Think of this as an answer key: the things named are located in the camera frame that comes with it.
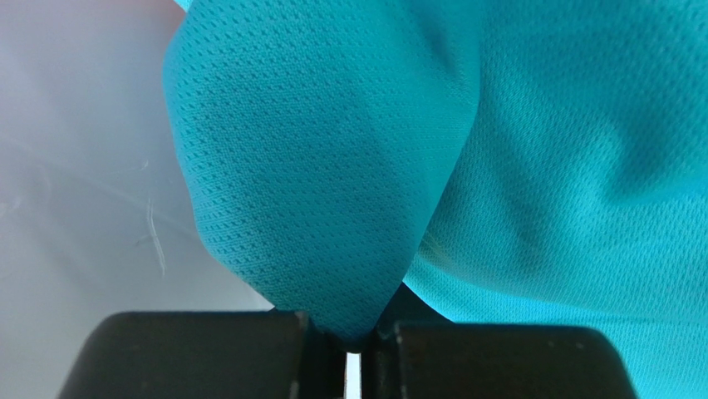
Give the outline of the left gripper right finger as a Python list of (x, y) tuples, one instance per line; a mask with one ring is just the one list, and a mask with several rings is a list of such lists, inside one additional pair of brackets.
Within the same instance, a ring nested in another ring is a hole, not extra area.
[(361, 355), (364, 398), (634, 398), (591, 328), (453, 323), (401, 285)]

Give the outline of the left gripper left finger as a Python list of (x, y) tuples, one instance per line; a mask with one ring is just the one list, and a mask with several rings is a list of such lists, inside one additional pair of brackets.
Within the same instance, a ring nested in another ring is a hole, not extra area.
[(346, 357), (302, 312), (130, 312), (85, 340), (62, 398), (341, 398)]

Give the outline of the teal t shirt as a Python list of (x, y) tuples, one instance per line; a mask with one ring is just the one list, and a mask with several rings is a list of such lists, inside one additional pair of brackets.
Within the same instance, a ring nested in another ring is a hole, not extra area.
[(704, 1), (183, 1), (163, 85), (209, 253), (357, 350), (404, 284), (707, 395)]

